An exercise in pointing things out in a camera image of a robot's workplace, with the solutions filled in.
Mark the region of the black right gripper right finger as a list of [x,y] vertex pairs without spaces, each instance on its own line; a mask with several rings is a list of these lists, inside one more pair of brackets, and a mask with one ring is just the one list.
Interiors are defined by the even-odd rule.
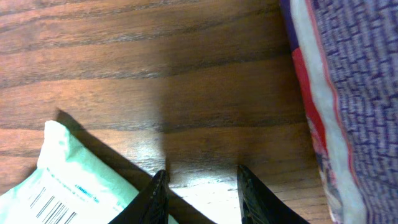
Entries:
[[237,167],[237,185],[241,223],[308,224],[244,165]]

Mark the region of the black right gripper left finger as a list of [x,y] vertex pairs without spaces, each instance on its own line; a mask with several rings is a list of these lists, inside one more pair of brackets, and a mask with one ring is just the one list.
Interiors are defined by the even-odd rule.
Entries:
[[168,224],[169,199],[165,170],[158,171],[147,187],[109,224]]

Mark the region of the teal green snack packet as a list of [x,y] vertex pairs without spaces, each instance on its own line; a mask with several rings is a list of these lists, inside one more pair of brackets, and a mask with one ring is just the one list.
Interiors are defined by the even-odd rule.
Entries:
[[64,125],[47,121],[36,170],[1,195],[1,223],[109,223],[138,193]]

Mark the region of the red purple snack packet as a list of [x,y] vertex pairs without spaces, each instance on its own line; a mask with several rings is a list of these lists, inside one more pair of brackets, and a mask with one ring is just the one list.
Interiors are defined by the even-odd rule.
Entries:
[[280,4],[334,223],[397,222],[397,1]]

